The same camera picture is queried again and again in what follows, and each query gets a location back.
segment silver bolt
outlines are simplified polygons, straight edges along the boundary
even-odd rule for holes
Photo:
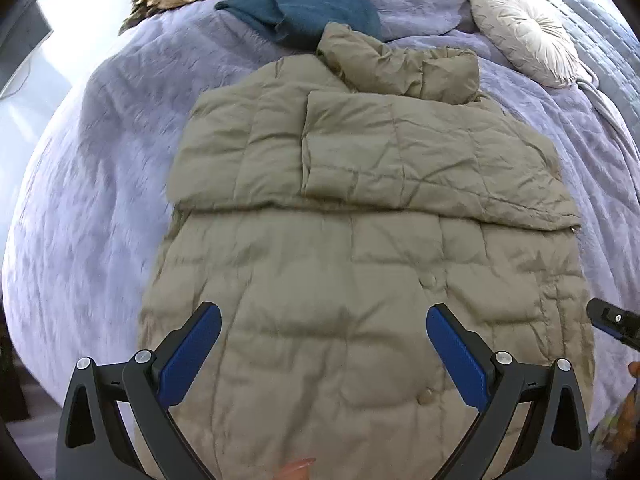
[[[151,352],[149,350],[141,350],[136,354],[137,363],[148,363],[149,359],[151,359]]]
[[[566,359],[558,359],[558,368],[560,368],[563,372],[568,372],[571,370],[571,363]]]
[[[498,352],[495,355],[495,360],[498,361],[501,365],[510,365],[513,361],[513,357],[509,352]]]
[[[90,364],[91,364],[91,359],[89,359],[88,357],[82,357],[78,359],[78,362],[76,363],[76,367],[78,367],[78,370],[84,370]]]

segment cushion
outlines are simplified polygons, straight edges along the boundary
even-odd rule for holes
[[[533,81],[563,88],[578,77],[574,44],[545,0],[471,0],[471,11],[482,33]]]

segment person's hand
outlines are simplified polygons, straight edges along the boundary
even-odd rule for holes
[[[629,365],[629,373],[633,377],[640,376],[640,362],[635,361]],[[626,396],[625,402],[622,403],[622,411],[618,419],[618,432],[610,442],[610,449],[616,454],[623,454],[637,437],[635,421],[636,416],[636,399],[634,391]]]
[[[303,458],[284,466],[273,480],[309,480],[309,466],[315,462],[315,458]]]

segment beige puffer jacket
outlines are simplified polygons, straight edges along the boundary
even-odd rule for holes
[[[579,218],[551,141],[478,94],[470,51],[329,24],[319,54],[201,95],[169,177],[140,343],[220,306],[172,411],[204,463],[221,480],[308,456],[315,480],[430,478],[475,416],[425,334],[439,302],[521,362],[567,357],[588,405]]]

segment blue garment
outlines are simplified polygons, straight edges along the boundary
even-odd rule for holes
[[[225,0],[231,12],[260,35],[290,48],[315,50],[329,22],[381,39],[380,17],[369,0]]]

